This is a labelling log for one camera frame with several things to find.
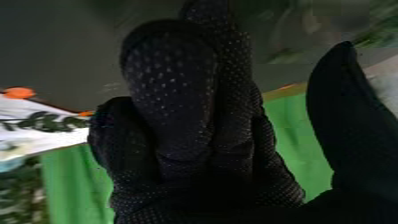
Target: black fabric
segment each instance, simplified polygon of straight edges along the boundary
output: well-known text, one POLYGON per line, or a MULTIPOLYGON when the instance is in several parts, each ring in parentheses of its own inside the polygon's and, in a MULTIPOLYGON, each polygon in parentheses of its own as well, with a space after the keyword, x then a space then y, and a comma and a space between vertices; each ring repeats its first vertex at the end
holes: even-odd
POLYGON ((115 223, 398 223, 396 119, 353 53, 348 43, 335 46, 309 81, 335 175, 334 189, 302 206, 227 1, 188 1, 179 20, 135 29, 120 54, 131 97, 99 106, 88 135, 115 184, 115 223))
POLYGON ((367 84, 348 42, 326 53, 307 89, 307 112, 334 188, 398 203, 398 122, 367 84))

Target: glove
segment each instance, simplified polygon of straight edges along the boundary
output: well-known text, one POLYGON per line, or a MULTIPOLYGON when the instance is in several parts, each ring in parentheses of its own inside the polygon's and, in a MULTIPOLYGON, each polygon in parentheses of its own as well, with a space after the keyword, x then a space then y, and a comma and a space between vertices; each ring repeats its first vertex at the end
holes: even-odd
MULTIPOLYGON (((229 25, 227 32, 236 29, 236 25, 229 25)), ((113 119, 97 126, 103 118, 101 115, 94 117, 90 136, 97 137, 88 138, 99 164, 113 182, 120 183, 110 199, 117 223, 190 223, 200 219, 191 219, 197 211, 207 214, 200 217, 227 214, 229 220, 255 206, 296 207, 302 204, 303 193, 275 152, 271 125, 250 79, 246 39, 239 39, 245 35, 234 32, 245 51, 236 54, 238 58, 227 55, 225 45, 218 44, 227 33, 220 36, 193 21, 152 22, 126 37, 120 68, 131 105, 122 99, 122 103, 110 101, 104 109, 99 108, 97 114, 108 114, 113 119), (131 113, 135 118, 122 118, 120 113, 131 113), (104 132, 94 128, 101 126, 111 129, 104 132), (120 169, 113 171, 108 165, 113 162, 104 161, 117 161, 115 167, 120 160, 129 164, 135 155, 126 157, 127 153, 120 153, 115 159, 111 148, 117 142, 122 151, 135 151, 133 143, 126 144, 129 139, 136 142, 135 137, 126 136, 136 133, 147 142, 140 144, 147 156, 133 159, 136 165, 124 171, 126 175, 119 175, 120 169), (154 163, 145 162, 150 154, 154 163), (159 216, 166 217, 163 221, 156 221, 159 216)))

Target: orange object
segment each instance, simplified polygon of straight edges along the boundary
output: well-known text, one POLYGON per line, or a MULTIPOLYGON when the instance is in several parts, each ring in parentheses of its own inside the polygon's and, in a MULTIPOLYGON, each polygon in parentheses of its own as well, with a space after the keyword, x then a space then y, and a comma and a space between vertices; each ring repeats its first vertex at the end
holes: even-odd
POLYGON ((83 111, 78 113, 79 117, 90 117, 94 115, 94 111, 83 111))
POLYGON ((291 84, 291 85, 280 87, 278 90, 289 89, 293 86, 294 86, 294 84, 291 84))
POLYGON ((12 87, 5 89, 3 96, 10 99, 26 99, 35 95, 35 92, 30 88, 12 87))

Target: green surface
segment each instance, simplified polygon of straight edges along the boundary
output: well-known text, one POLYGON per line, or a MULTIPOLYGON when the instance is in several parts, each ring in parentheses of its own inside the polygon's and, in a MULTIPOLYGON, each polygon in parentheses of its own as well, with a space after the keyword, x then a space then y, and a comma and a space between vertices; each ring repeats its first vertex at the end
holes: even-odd
MULTIPOLYGON (((277 148, 307 192, 307 200, 330 186, 332 171, 321 154, 305 113, 303 95, 266 103, 277 148)), ((111 183, 87 146, 42 155, 51 224, 111 223, 111 183)))
POLYGON ((108 224, 111 182, 85 145, 40 156, 51 224, 108 224))

